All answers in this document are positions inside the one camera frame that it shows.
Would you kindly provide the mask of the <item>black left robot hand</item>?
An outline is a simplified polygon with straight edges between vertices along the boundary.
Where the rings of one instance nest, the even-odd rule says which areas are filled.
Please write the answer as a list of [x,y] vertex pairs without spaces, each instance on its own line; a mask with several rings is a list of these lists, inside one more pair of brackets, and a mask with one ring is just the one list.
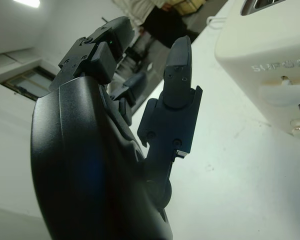
[[31,124],[34,190],[54,240],[171,240],[165,211],[176,158],[190,153],[203,91],[192,88],[188,36],[172,45],[159,98],[148,100],[136,134],[131,108],[146,79],[108,94],[134,37],[128,17],[79,38],[59,63]]

